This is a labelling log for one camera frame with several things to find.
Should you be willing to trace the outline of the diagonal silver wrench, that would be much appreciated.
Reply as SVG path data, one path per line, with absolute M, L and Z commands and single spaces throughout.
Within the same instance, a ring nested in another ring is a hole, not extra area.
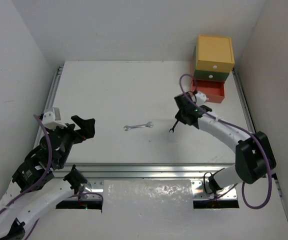
M 172 126 L 172 128 L 169 129 L 169 132 L 170 132 L 170 133 L 173 133 L 173 132 L 174 132 L 174 130 L 175 130 L 175 128 L 176 128 L 178 122 L 179 122 L 179 121 L 176 120 L 176 122 L 174 123 L 174 125 Z

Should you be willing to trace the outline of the red drawer box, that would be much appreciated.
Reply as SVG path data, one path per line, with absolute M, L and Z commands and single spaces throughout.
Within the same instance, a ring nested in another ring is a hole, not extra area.
M 206 94 L 208 102 L 220 104 L 225 98 L 225 82 L 194 79 L 191 80 L 191 90 Z

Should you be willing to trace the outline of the green drawer box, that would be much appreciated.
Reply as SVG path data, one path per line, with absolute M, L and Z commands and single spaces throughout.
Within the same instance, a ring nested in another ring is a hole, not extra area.
M 206 70 L 196 69 L 196 48 L 194 48 L 193 55 L 190 62 L 190 74 L 194 79 L 205 80 L 205 81 L 215 81 L 215 82 L 225 82 L 230 75 L 229 72 L 214 72 Z

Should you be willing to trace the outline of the horizontal silver wrench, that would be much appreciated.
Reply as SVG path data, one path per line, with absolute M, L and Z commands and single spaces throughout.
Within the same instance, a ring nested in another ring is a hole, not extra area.
M 137 124 L 137 125 L 125 125 L 123 128 L 125 131 L 129 131 L 132 129 L 139 129 L 139 128 L 152 128 L 154 126 L 154 124 L 149 121 L 145 124 Z

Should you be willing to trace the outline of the yellow drawer box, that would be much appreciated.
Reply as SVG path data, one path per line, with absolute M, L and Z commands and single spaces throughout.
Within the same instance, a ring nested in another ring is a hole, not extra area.
M 232 39 L 227 36 L 199 35 L 195 68 L 200 71 L 229 73 L 235 65 Z

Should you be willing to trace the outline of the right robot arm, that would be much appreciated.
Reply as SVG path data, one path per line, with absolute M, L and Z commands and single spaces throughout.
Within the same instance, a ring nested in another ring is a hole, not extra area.
M 192 100 L 188 100 L 190 97 L 189 92 L 174 97 L 178 107 L 176 122 L 193 126 L 212 135 L 235 154 L 235 163 L 212 174 L 208 178 L 206 189 L 216 194 L 230 185 L 242 182 L 253 184 L 266 175 L 268 170 L 265 159 L 251 136 L 235 126 L 222 123 L 222 119 L 210 107 L 204 105 L 206 101 L 204 93 L 198 91 L 194 95 L 199 104 L 198 108 L 193 105 Z

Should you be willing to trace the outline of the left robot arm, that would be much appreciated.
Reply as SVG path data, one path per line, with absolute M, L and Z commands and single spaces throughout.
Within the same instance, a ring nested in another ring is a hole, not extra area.
M 16 169 L 0 200 L 0 240 L 27 239 L 38 220 L 48 210 L 69 197 L 85 195 L 87 179 L 75 166 L 48 193 L 33 196 L 63 169 L 73 145 L 95 136 L 95 119 L 71 117 L 72 124 L 48 111 L 35 116 L 44 136 Z

